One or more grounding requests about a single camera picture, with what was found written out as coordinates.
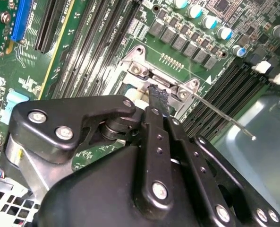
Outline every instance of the pcie slot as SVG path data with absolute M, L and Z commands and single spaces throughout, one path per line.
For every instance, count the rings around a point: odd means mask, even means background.
M 111 62 L 115 58 L 115 55 L 117 54 L 118 48 L 120 47 L 124 38 L 122 34 L 126 34 L 139 8 L 140 4 L 136 4 L 134 2 L 131 5 L 131 7 L 125 12 L 125 14 L 128 13 L 128 15 L 125 16 L 123 21 L 121 22 L 121 26 L 119 28 L 119 31 L 117 31 L 116 33 L 116 36 L 113 40 L 113 44 L 111 44 L 111 48 L 109 49 L 108 53 L 106 54 L 106 58 L 104 58 L 103 63 L 101 64 L 99 74 L 96 78 L 96 82 L 94 83 L 93 87 L 89 90 L 90 92 L 87 93 L 85 96 L 101 95 L 100 92 L 103 91 L 103 89 L 106 87 L 107 84 L 105 84 L 105 81 L 101 82 L 102 77 L 105 74 L 107 67 L 111 64 Z
M 62 67 L 61 78 L 52 98 L 63 98 L 65 93 L 71 89 L 71 87 L 69 88 L 68 86 L 74 84 L 76 74 L 72 75 L 72 73 L 76 71 L 76 68 L 79 68 L 80 64 L 84 61 L 86 45 L 90 44 L 95 36 L 95 33 L 90 31 L 94 31 L 98 28 L 98 21 L 101 20 L 103 16 L 102 12 L 105 11 L 107 5 L 107 0 L 95 0 L 91 1 L 91 4 L 87 4 L 82 13 L 80 25 L 75 32 L 76 36 L 70 47 L 69 55 Z
M 16 21 L 11 39 L 15 42 L 23 39 L 27 26 L 28 17 L 32 7 L 32 0 L 19 1 Z
M 96 68 L 96 65 L 100 57 L 103 56 L 103 52 L 105 48 L 107 48 L 110 45 L 109 40 L 113 33 L 113 29 L 116 27 L 116 24 L 121 16 L 121 12 L 124 6 L 126 5 L 126 3 L 127 3 L 126 0 L 116 1 L 116 6 L 112 10 L 111 15 L 109 15 L 109 18 L 111 18 L 111 20 L 108 20 L 105 34 L 103 34 L 103 37 L 102 36 L 99 37 L 98 46 L 96 47 L 94 55 L 92 56 L 91 61 L 87 66 L 86 73 L 83 76 L 83 81 L 79 84 L 76 93 L 73 96 L 82 97 L 86 95 L 85 89 L 90 80 L 90 77 L 93 76 L 92 75 L 93 70 Z
M 51 45 L 60 21 L 62 10 L 66 0 L 49 0 L 42 19 L 42 23 L 36 39 L 35 50 L 47 53 Z

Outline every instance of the silver screw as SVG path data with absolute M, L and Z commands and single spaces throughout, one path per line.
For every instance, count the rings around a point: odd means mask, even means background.
M 268 221 L 268 218 L 267 218 L 266 214 L 261 209 L 259 209 L 259 208 L 256 209 L 256 213 L 262 221 L 264 221 L 264 222 Z
M 167 190 L 165 186 L 159 182 L 153 183 L 153 193 L 160 200 L 167 198 Z
M 124 103 L 125 106 L 131 107 L 130 101 L 124 100 L 123 103 Z
M 278 219 L 278 216 L 274 213 L 274 211 L 269 210 L 268 213 L 269 213 L 269 215 L 270 215 L 270 217 L 272 218 L 273 221 L 275 221 L 275 222 L 279 222 L 280 221 Z
M 202 144 L 205 144 L 205 140 L 203 140 L 201 137 L 198 138 L 198 140 L 202 143 Z
M 56 129 L 56 136 L 58 136 L 58 138 L 62 139 L 62 140 L 70 140 L 71 138 L 73 138 L 73 131 L 66 126 L 61 126 L 59 128 Z
M 184 98 L 186 98 L 187 97 L 187 91 L 186 90 L 180 90 L 179 92 L 178 92 L 178 97 L 180 98 L 180 99 L 184 99 Z
M 173 121 L 174 124 L 179 125 L 179 122 L 178 122 L 177 119 L 173 118 L 172 121 Z
M 155 114 L 155 115 L 159 115 L 159 111 L 157 109 L 151 109 L 151 111 Z
M 41 124 L 43 122 L 46 122 L 45 114 L 43 114 L 43 113 L 41 113 L 39 111 L 33 111 L 33 112 L 29 113 L 28 119 L 31 122 L 34 122 L 36 124 Z
M 217 205 L 216 206 L 216 212 L 219 215 L 220 219 L 224 222 L 229 222 L 230 221 L 230 216 L 229 213 L 226 211 L 226 209 L 221 206 Z

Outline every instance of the black dimm slot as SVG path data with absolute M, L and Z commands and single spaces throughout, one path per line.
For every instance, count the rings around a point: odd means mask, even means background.
M 130 9 L 126 11 L 128 13 L 127 17 L 124 17 L 124 21 L 121 23 L 120 30 L 117 31 L 116 37 L 114 38 L 113 44 L 111 45 L 111 49 L 106 54 L 107 58 L 103 60 L 103 63 L 101 65 L 100 72 L 98 74 L 97 78 L 101 78 L 107 67 L 111 64 L 111 61 L 114 59 L 115 55 L 117 54 L 117 50 L 120 47 L 122 40 L 124 38 L 124 34 L 126 34 L 127 30 L 129 29 L 129 26 L 131 22 L 133 21 L 134 17 L 136 16 L 136 13 L 138 9 L 140 8 L 140 4 L 137 2 L 133 2 Z M 99 79 L 96 80 L 96 83 L 94 84 L 94 87 L 90 89 L 90 93 L 87 93 L 86 96 L 97 96 L 101 95 L 100 92 L 102 89 L 104 89 L 104 81 L 102 83 L 99 83 Z
M 56 88 L 54 90 L 54 93 L 53 93 L 53 96 L 52 96 L 53 99 L 61 98 L 62 97 L 61 91 L 64 90 L 63 87 L 65 86 L 65 84 L 63 84 L 63 80 L 65 79 L 65 77 L 67 77 L 66 72 L 67 72 L 68 65 L 72 61 L 76 62 L 77 59 L 78 59 L 77 56 L 80 55 L 80 50 L 77 48 L 77 46 L 78 46 L 78 41 L 82 37 L 81 31 L 84 29 L 84 26 L 86 25 L 86 21 L 87 21 L 88 15 L 91 12 L 92 7 L 93 7 L 93 5 L 96 2 L 97 1 L 91 1 L 91 4 L 88 2 L 88 4 L 86 5 L 85 10 L 82 13 L 82 18 L 80 20 L 80 26 L 78 26 L 78 28 L 77 28 L 77 30 L 75 32 L 74 40 L 73 40 L 73 42 L 70 45 L 68 55 L 67 55 L 67 57 L 65 59 L 64 65 L 62 66 L 61 78 L 60 78 L 59 83 L 57 84 L 57 86 L 56 86 Z
M 47 1 L 46 11 L 44 13 L 38 36 L 35 43 L 35 50 L 47 53 L 51 45 L 60 21 L 61 13 L 65 7 L 66 0 Z
M 234 117 L 264 87 L 264 83 L 250 72 L 248 66 L 239 66 L 239 63 L 233 62 L 204 98 Z M 227 123 L 228 121 L 199 103 L 183 122 L 183 126 L 189 137 L 201 134 L 212 140 Z
M 98 14 L 95 20 L 93 21 L 93 26 L 91 29 L 88 29 L 87 36 L 86 36 L 86 42 L 83 44 L 82 52 L 80 54 L 80 57 L 78 59 L 78 62 L 76 66 L 74 67 L 74 70 L 72 71 L 70 75 L 70 82 L 68 83 L 67 89 L 65 89 L 65 93 L 63 95 L 64 98 L 74 97 L 72 95 L 73 91 L 76 91 L 78 87 L 80 86 L 80 83 L 83 79 L 83 76 L 80 77 L 80 70 L 83 66 L 83 64 L 86 61 L 89 61 L 88 56 L 90 54 L 90 46 L 93 45 L 93 41 L 95 36 L 97 35 L 96 31 L 99 29 L 101 22 L 103 21 L 103 18 L 105 16 L 106 9 L 108 8 L 109 1 L 105 1 L 101 6 L 100 9 L 98 9 Z
M 234 114 L 234 110 L 238 109 L 238 107 L 242 107 L 244 106 L 249 98 L 251 97 L 252 93 L 256 93 L 255 90 L 252 90 L 251 88 L 258 86 L 259 83 L 256 82 L 256 80 L 252 80 L 250 81 L 250 83 L 246 84 L 245 87 L 242 88 L 242 90 L 240 90 L 239 92 L 237 92 L 236 97 L 234 97 L 233 99 L 231 99 L 230 97 L 227 97 L 227 99 L 225 100 L 225 104 L 219 106 L 219 108 L 227 115 L 230 116 L 235 116 L 235 114 L 237 114 L 238 112 L 236 112 Z M 221 128 L 219 128 L 217 125 L 219 125 L 222 120 L 225 122 L 226 120 L 221 118 L 220 116 L 218 116 L 217 114 L 214 114 L 214 112 L 210 111 L 209 113 L 209 120 L 206 122 L 205 126 L 210 127 L 211 129 L 214 128 L 216 130 L 213 131 L 220 131 Z M 205 135 L 208 135 L 210 133 L 208 133 L 206 127 L 200 129 L 200 131 L 198 131 L 198 133 L 203 133 Z
M 231 65 L 224 75 L 236 75 L 237 72 L 239 71 L 239 66 L 237 65 Z M 212 102 L 216 96 L 218 96 L 221 91 L 227 86 L 227 84 L 234 78 L 233 76 L 231 77 L 225 77 L 222 76 L 220 81 L 217 82 L 211 90 L 204 96 L 204 99 L 206 99 L 208 102 Z M 198 104 L 198 106 L 195 108 L 195 110 L 187 117 L 187 119 L 183 122 L 185 130 L 188 130 L 189 128 L 192 127 L 192 125 L 195 123 L 195 119 L 197 119 L 203 112 L 207 109 L 205 105 L 201 105 L 201 103 Z
M 212 102 L 212 104 L 214 106 L 216 106 L 217 108 L 222 110 L 224 113 L 226 113 L 225 107 L 229 104 L 229 102 L 234 102 L 234 99 L 235 99 L 234 95 L 235 95 L 235 91 L 237 90 L 237 87 L 242 87 L 242 84 L 244 83 L 244 80 L 241 76 L 237 76 L 236 79 L 237 80 L 234 81 L 234 83 L 231 84 L 231 86 L 227 85 L 227 87 L 229 86 L 229 88 L 225 89 L 221 93 L 219 93 L 217 98 L 214 99 L 214 101 Z M 239 91 L 237 93 L 237 95 L 241 95 L 244 91 L 245 91 L 245 89 L 242 89 L 241 91 Z M 195 129 L 193 129 L 195 131 L 192 130 L 189 133 L 196 134 L 202 128 L 204 129 L 206 127 L 212 127 L 212 123 L 209 121 L 213 114 L 214 114 L 214 112 L 212 110 L 210 110 L 209 108 L 206 108 L 205 112 L 202 114 L 202 116 L 200 118 L 198 118 L 197 123 L 199 123 L 199 124 Z
M 120 17 L 121 11 L 124 8 L 124 6 L 126 5 L 126 0 L 119 0 L 116 3 L 117 4 L 115 6 L 115 9 L 112 10 L 111 15 L 109 15 L 109 18 L 112 18 L 112 20 L 108 20 L 108 22 L 110 22 L 110 24 L 109 23 L 107 24 L 106 33 L 103 35 L 103 39 L 101 37 L 102 41 L 99 42 L 97 48 L 95 49 L 91 62 L 87 66 L 86 74 L 83 77 L 83 81 L 80 84 L 76 97 L 85 96 L 84 90 L 87 86 L 89 78 L 91 77 L 94 67 L 95 67 L 96 63 L 98 62 L 103 50 L 109 45 L 109 39 L 113 32 L 113 28 L 116 26 L 118 19 Z
M 249 94 L 247 94 L 246 97 L 242 98 L 242 102 L 237 104 L 235 107 L 230 107 L 230 109 L 233 109 L 233 111 L 231 113 L 229 113 L 229 115 L 231 116 L 235 116 L 239 111 L 241 111 L 241 109 L 246 105 L 246 103 L 248 102 L 248 100 L 252 99 L 260 89 L 263 88 L 262 84 L 256 85 L 254 84 L 251 88 L 253 88 L 251 90 L 251 92 Z M 226 125 L 227 125 L 227 121 L 219 116 L 217 116 L 218 120 L 217 120 L 217 124 L 213 127 L 213 130 L 210 130 L 209 132 L 206 133 L 206 138 L 208 140 L 211 140 L 214 138 L 214 136 L 216 136 Z
M 94 12 L 93 19 L 90 23 L 90 25 L 86 28 L 86 38 L 84 39 L 85 42 L 82 43 L 81 48 L 77 48 L 75 50 L 78 50 L 77 53 L 75 53 L 72 58 L 73 63 L 71 64 L 72 66 L 64 68 L 65 70 L 63 71 L 63 75 L 67 77 L 68 79 L 66 80 L 65 84 L 62 87 L 61 93 L 59 94 L 58 98 L 64 98 L 68 97 L 70 94 L 71 90 L 73 89 L 80 67 L 82 63 L 84 62 L 88 48 L 92 44 L 94 36 L 96 35 L 95 32 L 100 25 L 100 21 L 104 17 L 104 12 L 108 6 L 109 1 L 103 0 L 103 1 L 98 1 L 99 5 L 96 6 L 97 10 Z M 81 26 L 78 27 L 78 30 L 80 29 L 79 33 L 84 29 L 86 23 L 87 23 L 87 18 L 88 18 L 88 13 L 83 13 L 83 18 L 81 20 Z

